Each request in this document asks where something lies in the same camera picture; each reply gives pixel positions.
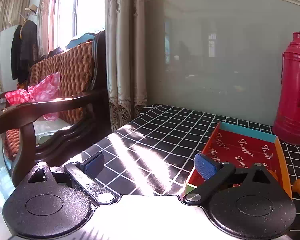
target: pink cloth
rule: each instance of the pink cloth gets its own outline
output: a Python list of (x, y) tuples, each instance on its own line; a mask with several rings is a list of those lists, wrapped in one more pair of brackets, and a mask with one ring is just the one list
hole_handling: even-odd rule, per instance
[[(29, 91), (18, 89), (6, 93), (6, 100), (10, 105), (18, 105), (24, 102), (49, 101), (58, 96), (60, 85), (60, 73), (54, 73), (47, 76), (44, 80), (35, 86), (28, 88)], [(45, 114), (43, 118), (48, 121), (58, 119), (59, 113)]]

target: small orange object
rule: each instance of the small orange object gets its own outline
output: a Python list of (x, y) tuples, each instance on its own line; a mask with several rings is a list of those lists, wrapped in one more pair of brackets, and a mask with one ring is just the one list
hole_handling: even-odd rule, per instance
[(292, 191), (300, 194), (300, 179), (297, 179), (292, 186)]
[(277, 176), (277, 174), (275, 174), (275, 172), (274, 171), (272, 171), (272, 170), (268, 170), (270, 173), (271, 173), (271, 175), (278, 181), (278, 176)]

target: blue gripper pad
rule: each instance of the blue gripper pad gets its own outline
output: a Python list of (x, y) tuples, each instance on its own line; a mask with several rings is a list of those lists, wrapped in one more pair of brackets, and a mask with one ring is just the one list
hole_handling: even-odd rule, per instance
[(194, 156), (194, 166), (197, 172), (204, 178), (204, 180), (209, 179), (218, 171), (217, 165), (213, 165), (198, 153)]

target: wooden chair leg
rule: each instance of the wooden chair leg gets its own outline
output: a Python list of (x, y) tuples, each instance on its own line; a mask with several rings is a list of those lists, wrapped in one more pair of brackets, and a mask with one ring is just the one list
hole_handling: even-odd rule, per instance
[(35, 165), (36, 140), (33, 123), (20, 128), (19, 152), (12, 163), (11, 179), (15, 187)]

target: straw hat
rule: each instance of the straw hat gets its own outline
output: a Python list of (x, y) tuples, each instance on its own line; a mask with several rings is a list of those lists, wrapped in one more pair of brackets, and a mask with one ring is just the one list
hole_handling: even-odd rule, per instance
[(29, 8), (26, 8), (26, 11), (29, 11), (32, 15), (37, 16), (38, 7), (34, 4), (30, 5)]

